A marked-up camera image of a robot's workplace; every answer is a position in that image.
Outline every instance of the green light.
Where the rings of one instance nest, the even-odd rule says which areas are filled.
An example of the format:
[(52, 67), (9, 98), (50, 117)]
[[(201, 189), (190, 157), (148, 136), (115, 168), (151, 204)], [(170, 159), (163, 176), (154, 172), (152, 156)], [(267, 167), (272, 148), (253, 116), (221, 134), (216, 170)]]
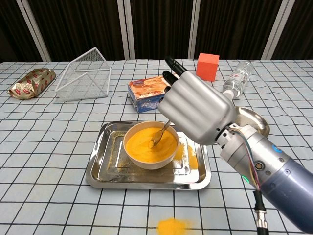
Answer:
[(242, 175), (241, 177), (242, 177), (245, 181), (247, 181), (248, 184), (250, 184), (250, 181), (249, 181), (249, 179), (248, 179), (246, 176)]

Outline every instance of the orange foam block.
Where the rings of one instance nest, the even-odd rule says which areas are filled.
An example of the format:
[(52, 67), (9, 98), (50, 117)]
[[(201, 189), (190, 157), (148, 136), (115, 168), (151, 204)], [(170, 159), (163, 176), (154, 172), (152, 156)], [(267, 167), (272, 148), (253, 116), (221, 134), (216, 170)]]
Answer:
[(200, 53), (196, 74), (204, 81), (215, 81), (219, 55)]

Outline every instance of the robotic hand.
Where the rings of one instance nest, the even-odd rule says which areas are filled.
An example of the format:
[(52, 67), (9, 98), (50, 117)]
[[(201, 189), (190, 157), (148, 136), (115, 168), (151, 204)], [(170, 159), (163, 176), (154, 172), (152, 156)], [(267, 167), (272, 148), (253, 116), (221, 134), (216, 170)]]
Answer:
[(313, 233), (313, 174), (253, 127), (234, 124), (235, 107), (223, 94), (172, 58), (166, 62), (180, 79), (171, 82), (158, 109), (194, 142), (219, 144), (221, 158), (253, 182), (260, 199), (255, 208), (258, 232), (267, 230), (261, 191), (299, 229)]

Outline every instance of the white bowl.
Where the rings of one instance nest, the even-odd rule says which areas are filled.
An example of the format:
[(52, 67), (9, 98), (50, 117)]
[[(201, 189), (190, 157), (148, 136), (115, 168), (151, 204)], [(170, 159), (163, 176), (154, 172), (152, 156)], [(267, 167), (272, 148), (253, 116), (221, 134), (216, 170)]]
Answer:
[(173, 127), (169, 126), (167, 128), (167, 130), (173, 134), (173, 136), (175, 137), (176, 139), (176, 142), (177, 142), (177, 147), (174, 151), (174, 153), (169, 156), (168, 158), (162, 160), (162, 161), (159, 161), (159, 162), (155, 162), (155, 163), (148, 163), (148, 162), (142, 162), (142, 161), (139, 161), (135, 158), (133, 158), (126, 150), (126, 143), (128, 142), (128, 140), (134, 135), (136, 134), (138, 131), (141, 131), (143, 129), (147, 129), (147, 128), (150, 128), (150, 127), (159, 127), (159, 128), (163, 128), (164, 127), (164, 123), (163, 122), (158, 122), (158, 121), (146, 121), (146, 122), (141, 122), (135, 126), (133, 126), (131, 129), (128, 130), (128, 132), (126, 133), (125, 137), (124, 137), (124, 140), (123, 140), (123, 145), (124, 145), (124, 149), (127, 153), (127, 155), (129, 156), (129, 158), (132, 160), (132, 162), (137, 165), (138, 167), (141, 167), (141, 168), (144, 168), (144, 169), (147, 169), (147, 170), (156, 170), (156, 169), (160, 169), (164, 166), (166, 166), (167, 164), (169, 164), (171, 162), (171, 160), (173, 160), (173, 158), (175, 157), (176, 155), (176, 152), (178, 150), (178, 147), (179, 147), (179, 137), (176, 133), (176, 131), (174, 130)]

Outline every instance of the snack package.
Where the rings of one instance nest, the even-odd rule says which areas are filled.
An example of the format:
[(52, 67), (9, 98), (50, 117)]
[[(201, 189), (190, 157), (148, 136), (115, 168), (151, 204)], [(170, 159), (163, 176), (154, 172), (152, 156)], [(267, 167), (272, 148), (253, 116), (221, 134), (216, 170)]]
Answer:
[(169, 86), (163, 76), (142, 79), (128, 84), (128, 93), (137, 112), (156, 109)]
[(8, 94), (16, 99), (30, 99), (39, 95), (55, 78), (55, 72), (50, 69), (34, 69), (20, 81), (13, 84)]

